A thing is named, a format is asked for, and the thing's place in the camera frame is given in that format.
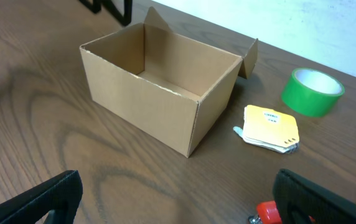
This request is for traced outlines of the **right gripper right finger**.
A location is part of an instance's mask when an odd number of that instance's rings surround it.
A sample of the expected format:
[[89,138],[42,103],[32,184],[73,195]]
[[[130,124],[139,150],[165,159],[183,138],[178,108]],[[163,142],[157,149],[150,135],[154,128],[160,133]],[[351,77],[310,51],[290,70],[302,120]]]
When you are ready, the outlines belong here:
[[356,223],[356,203],[288,169],[277,173],[273,197],[283,223]]

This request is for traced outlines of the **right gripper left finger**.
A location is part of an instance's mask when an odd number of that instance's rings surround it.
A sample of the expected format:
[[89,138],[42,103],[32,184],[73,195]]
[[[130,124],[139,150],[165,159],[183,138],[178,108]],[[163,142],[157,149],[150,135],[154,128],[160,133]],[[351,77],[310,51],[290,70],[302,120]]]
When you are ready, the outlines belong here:
[[72,224],[83,195],[77,170],[66,170],[55,177],[0,204],[0,223]]

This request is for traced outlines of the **green tape roll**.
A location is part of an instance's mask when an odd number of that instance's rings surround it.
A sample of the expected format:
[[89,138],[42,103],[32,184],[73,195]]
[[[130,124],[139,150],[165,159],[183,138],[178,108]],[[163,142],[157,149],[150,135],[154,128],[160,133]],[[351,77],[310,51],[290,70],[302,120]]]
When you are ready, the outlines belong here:
[[336,78],[311,68],[296,68],[282,91],[281,99],[299,114],[323,117],[344,93],[343,84]]

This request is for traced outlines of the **brown cardboard box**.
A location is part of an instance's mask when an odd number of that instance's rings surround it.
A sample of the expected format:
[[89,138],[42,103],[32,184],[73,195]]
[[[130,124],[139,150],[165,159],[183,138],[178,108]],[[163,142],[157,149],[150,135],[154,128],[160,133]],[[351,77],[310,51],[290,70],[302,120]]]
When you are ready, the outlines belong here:
[[258,42],[245,55],[172,31],[155,8],[143,22],[80,47],[93,101],[189,157],[249,78]]

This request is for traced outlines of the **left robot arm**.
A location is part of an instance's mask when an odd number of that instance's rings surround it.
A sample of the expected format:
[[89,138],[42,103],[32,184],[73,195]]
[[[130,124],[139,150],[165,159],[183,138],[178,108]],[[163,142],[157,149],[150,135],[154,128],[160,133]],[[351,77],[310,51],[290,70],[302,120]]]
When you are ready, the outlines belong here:
[[132,21],[133,0],[124,0],[124,11],[120,13],[112,0],[78,0],[93,14],[98,14],[105,8],[123,27],[130,25]]

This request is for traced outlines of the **yellow spiral memo pad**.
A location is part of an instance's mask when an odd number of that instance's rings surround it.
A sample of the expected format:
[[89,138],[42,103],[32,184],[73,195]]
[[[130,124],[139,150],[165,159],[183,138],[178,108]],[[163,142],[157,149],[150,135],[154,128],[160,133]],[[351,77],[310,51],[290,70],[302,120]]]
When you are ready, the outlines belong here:
[[235,126],[233,131],[246,143],[281,154],[294,153],[299,149],[299,131],[293,116],[247,105],[243,120],[243,126]]

